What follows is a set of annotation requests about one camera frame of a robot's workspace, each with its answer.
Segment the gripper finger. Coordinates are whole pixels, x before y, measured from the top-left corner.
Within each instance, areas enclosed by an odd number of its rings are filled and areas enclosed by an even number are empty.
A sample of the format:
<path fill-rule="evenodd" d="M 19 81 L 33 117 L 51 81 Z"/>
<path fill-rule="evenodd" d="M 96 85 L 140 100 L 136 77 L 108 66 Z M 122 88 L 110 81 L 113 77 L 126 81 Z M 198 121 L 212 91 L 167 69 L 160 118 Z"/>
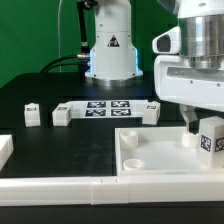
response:
<path fill-rule="evenodd" d="M 179 106 L 180 113 L 186 123 L 187 131 L 190 132 L 194 122 L 198 120 L 195 108 L 193 106 L 181 104 Z"/>

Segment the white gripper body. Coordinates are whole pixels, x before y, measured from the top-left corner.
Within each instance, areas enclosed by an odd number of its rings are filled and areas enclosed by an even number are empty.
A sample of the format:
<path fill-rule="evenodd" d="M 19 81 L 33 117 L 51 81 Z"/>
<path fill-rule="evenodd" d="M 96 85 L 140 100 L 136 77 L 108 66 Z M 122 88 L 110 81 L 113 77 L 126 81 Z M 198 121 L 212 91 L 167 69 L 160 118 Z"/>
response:
<path fill-rule="evenodd" d="M 218 70 L 196 70 L 183 57 L 160 55 L 154 81 L 161 100 L 224 112 L 224 62 Z"/>

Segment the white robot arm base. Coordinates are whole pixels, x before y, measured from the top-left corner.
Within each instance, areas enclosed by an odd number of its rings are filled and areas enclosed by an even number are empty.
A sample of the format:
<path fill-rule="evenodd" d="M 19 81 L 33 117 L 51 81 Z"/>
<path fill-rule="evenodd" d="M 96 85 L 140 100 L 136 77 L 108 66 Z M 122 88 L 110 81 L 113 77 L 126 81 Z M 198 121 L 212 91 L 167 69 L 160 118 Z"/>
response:
<path fill-rule="evenodd" d="M 95 45 L 90 50 L 88 82 L 101 86 L 126 86 L 143 76 L 138 51 L 132 44 L 130 0 L 96 0 Z"/>

